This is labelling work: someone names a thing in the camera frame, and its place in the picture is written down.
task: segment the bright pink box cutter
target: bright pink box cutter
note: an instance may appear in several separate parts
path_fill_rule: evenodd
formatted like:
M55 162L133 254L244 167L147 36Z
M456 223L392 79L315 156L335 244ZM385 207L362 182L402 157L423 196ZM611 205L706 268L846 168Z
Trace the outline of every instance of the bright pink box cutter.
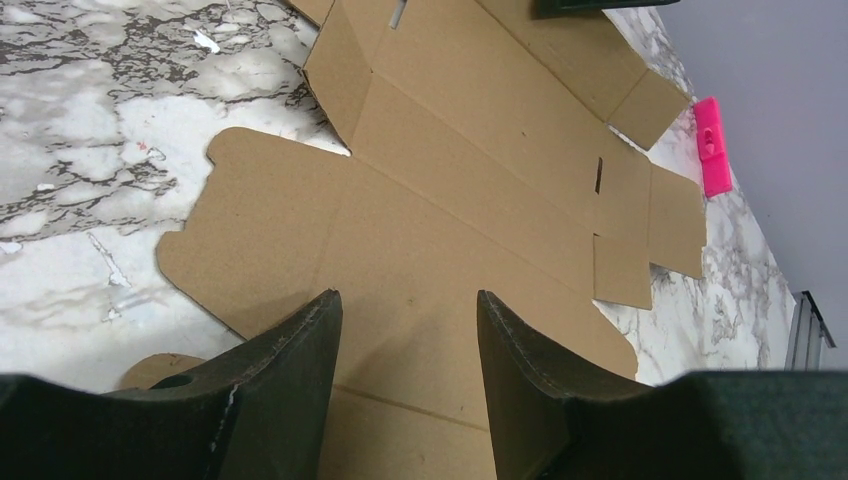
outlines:
M733 177L724 147L721 110L715 97L695 104L695 123L698 127L698 156L704 172L704 193L710 198L733 190Z

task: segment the pink object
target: pink object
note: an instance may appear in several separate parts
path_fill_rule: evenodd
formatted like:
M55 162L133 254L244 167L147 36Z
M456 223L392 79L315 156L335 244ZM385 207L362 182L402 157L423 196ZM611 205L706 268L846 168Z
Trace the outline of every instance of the pink object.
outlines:
M733 177L724 148L721 110L715 97L695 104L695 123L698 126L698 155L704 172L704 193L711 198L733 190Z

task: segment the white marble table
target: white marble table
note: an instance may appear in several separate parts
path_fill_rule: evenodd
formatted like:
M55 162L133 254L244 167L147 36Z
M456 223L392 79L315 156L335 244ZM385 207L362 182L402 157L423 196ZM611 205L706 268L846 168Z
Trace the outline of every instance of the white marble table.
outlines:
M611 14L692 92L653 9ZM274 0L8 0L0 6L0 371L96 392L142 358L240 342L159 273L240 125L344 151L303 83L315 29ZM650 151L700 181L691 115ZM653 311L598 307L637 378L780 368L794 301L741 191L706 202L706 278L654 271Z

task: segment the unfolded cardboard box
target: unfolded cardboard box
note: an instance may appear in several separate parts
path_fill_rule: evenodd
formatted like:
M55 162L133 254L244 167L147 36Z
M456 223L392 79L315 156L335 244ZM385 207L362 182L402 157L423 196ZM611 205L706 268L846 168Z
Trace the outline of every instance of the unfolded cardboard box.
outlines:
M246 338L341 291L324 478L494 478L477 290L632 378L592 298L650 308L650 263L701 274L700 189L606 125L650 146L685 97L600 16L478 2L409 0L392 28L397 0L296 0L322 27L307 80L352 156L228 129L157 249Z

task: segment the black object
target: black object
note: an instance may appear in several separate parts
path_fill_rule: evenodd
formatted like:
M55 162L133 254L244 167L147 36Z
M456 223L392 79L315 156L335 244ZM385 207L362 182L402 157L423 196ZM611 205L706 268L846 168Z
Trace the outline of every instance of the black object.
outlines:
M500 480L848 478L846 373L698 372L651 388L484 291L477 332Z
M536 0L537 18L562 17L574 12L608 8L648 7L671 5L680 0Z
M326 291L150 390L0 376L0 478L315 478L342 324Z

